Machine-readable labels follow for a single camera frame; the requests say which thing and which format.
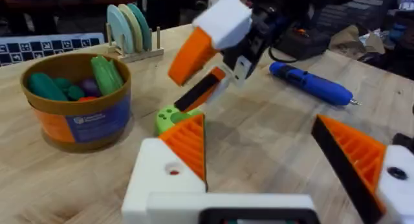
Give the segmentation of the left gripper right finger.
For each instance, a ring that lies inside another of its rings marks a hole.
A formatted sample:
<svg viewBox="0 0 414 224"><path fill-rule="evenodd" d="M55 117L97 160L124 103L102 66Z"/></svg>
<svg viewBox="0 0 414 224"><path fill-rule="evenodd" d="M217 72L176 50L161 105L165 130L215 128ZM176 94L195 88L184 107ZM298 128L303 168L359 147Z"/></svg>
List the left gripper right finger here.
<svg viewBox="0 0 414 224"><path fill-rule="evenodd" d="M397 133L385 145L317 115L311 134L364 223L413 222L413 139Z"/></svg>

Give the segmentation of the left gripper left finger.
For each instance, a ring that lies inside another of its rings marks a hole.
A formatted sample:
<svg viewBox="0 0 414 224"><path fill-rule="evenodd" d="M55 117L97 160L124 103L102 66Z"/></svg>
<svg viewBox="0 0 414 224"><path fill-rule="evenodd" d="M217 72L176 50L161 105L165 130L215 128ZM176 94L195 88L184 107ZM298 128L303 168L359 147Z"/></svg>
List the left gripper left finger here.
<svg viewBox="0 0 414 224"><path fill-rule="evenodd" d="M207 191L204 114L142 141L122 204L124 223L197 223L187 201Z"/></svg>

